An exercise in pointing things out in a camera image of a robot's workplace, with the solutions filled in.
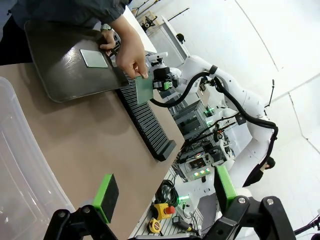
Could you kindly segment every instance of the bolt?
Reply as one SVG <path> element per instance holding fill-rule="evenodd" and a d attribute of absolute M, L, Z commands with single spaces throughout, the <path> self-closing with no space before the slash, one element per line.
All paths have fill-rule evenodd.
<path fill-rule="evenodd" d="M 83 209 L 83 212 L 85 214 L 88 214 L 90 212 L 90 209 L 86 206 L 84 209 Z"/>
<path fill-rule="evenodd" d="M 268 203 L 268 205 L 272 205 L 272 204 L 274 204 L 274 201 L 273 201 L 272 199 L 270 199 L 270 198 L 269 198 L 269 199 L 267 199 L 267 200 L 266 200 L 266 202 Z"/>
<path fill-rule="evenodd" d="M 63 218 L 66 215 L 66 213 L 64 211 L 59 212 L 58 216 L 60 218 Z"/>
<path fill-rule="evenodd" d="M 246 200 L 245 200 L 243 197 L 240 197 L 240 198 L 238 199 L 238 202 L 239 202 L 240 204 L 245 204 L 245 203 L 246 203 Z"/>

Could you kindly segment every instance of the transparent plastic container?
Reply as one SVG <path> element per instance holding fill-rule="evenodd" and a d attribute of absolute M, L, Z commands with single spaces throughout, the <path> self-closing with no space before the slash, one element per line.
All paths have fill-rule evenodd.
<path fill-rule="evenodd" d="M 58 209 L 75 211 L 0 77 L 0 240 L 42 240 Z"/>

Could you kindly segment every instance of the dark gray tray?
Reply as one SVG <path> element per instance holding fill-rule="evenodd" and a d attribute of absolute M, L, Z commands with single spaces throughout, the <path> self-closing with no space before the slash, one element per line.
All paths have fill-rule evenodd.
<path fill-rule="evenodd" d="M 129 82 L 101 51 L 108 68 L 88 68 L 80 49 L 100 51 L 105 40 L 93 29 L 53 22 L 28 21 L 24 26 L 33 62 L 54 102 L 119 89 Z"/>

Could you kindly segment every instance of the hand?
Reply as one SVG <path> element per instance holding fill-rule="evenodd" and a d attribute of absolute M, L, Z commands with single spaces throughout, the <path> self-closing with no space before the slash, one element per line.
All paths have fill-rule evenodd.
<path fill-rule="evenodd" d="M 102 35 L 104 36 L 107 44 L 100 45 L 101 49 L 106 50 L 105 53 L 110 56 L 111 51 L 109 49 L 113 49 L 116 46 L 116 41 L 114 37 L 114 31 L 112 30 L 102 30 Z"/>
<path fill-rule="evenodd" d="M 121 38 L 121 46 L 115 62 L 132 79 L 139 76 L 148 78 L 145 48 L 135 30 Z"/>

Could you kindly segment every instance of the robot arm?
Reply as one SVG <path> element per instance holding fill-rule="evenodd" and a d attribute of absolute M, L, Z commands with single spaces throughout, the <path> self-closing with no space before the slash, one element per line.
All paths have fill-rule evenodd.
<path fill-rule="evenodd" d="M 223 83 L 223 87 L 235 98 L 248 115 L 255 119 L 269 121 L 264 115 L 264 102 L 262 98 L 254 92 L 242 88 L 234 77 L 222 69 L 198 56 L 190 56 L 185 60 L 180 70 L 181 78 L 179 78 L 179 84 L 176 87 L 178 92 L 183 91 L 190 79 L 196 74 L 209 72 L 209 78 L 215 80 L 218 78 Z M 193 84 L 192 88 L 194 91 L 198 90 L 199 84 L 200 79 Z M 230 109 L 239 111 L 228 97 L 225 97 L 225 103 Z M 235 163 L 229 171 L 235 188 L 241 188 L 251 171 L 265 159 L 269 150 L 270 139 L 274 133 L 272 128 L 262 127 L 248 121 L 247 127 L 252 135 L 252 140 L 235 158 Z"/>

